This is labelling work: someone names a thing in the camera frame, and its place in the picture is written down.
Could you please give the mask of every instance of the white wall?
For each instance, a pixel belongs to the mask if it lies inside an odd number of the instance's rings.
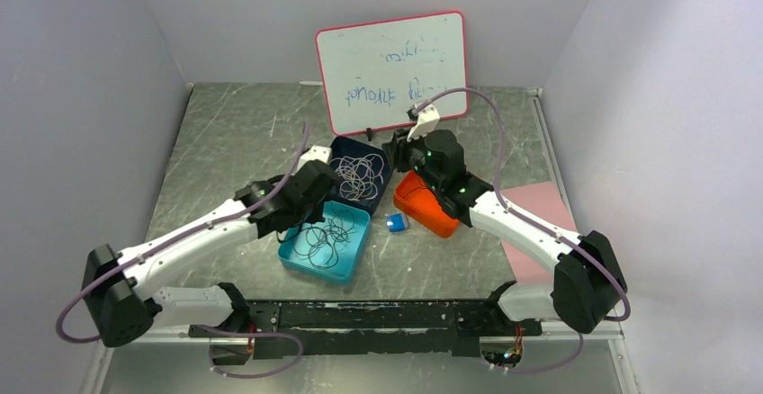
[[[545,85],[645,393],[763,392],[763,0],[591,0]]]
[[[79,391],[94,348],[54,321],[92,248],[144,238],[185,91],[143,0],[0,0],[0,391]]]
[[[321,28],[433,11],[466,16],[470,79],[540,86],[588,0],[148,0],[197,82],[319,79]]]

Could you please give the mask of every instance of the pink paper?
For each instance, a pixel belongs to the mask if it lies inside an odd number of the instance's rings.
[[[559,190],[552,182],[523,185],[502,190],[501,193],[513,203],[541,219],[550,221],[561,228],[577,230],[572,217],[561,200]],[[530,259],[530,256],[520,252],[506,241],[502,240],[501,245],[506,251],[511,271],[514,272],[518,282],[539,283],[552,280],[551,274],[547,273],[536,261]]]

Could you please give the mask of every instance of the dark blue tray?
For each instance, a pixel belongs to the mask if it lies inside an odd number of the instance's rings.
[[[350,207],[364,210],[373,215],[373,213],[376,211],[376,207],[379,206],[379,202],[382,200],[384,191],[387,189],[387,184],[390,183],[390,179],[392,178],[392,169],[390,168],[390,162],[387,160],[387,156],[384,154],[384,151],[378,149],[377,147],[372,147],[368,144],[364,144],[363,142],[346,138],[344,136],[337,136],[334,138],[334,141],[331,142],[331,166],[335,169],[339,166],[338,160],[335,161],[335,159],[339,159],[341,157],[358,158],[367,156],[369,154],[378,154],[381,156],[381,159],[378,157],[373,157],[371,165],[371,168],[374,172],[381,171],[381,175],[374,182],[376,184],[376,188],[378,189],[376,197],[370,200],[360,201],[350,201],[347,198],[342,197],[339,194],[338,188],[344,180],[339,178],[339,185],[331,190],[329,199],[332,201],[341,202],[344,205],[348,205]]]

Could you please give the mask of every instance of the teal tray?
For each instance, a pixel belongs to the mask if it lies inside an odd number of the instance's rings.
[[[289,229],[278,247],[278,258],[286,268],[348,284],[363,253],[371,216],[365,210],[326,201],[323,217],[319,223]]]

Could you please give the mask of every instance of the blue eraser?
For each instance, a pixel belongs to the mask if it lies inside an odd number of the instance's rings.
[[[390,232],[400,232],[408,228],[408,219],[402,214],[387,216],[387,228]]]

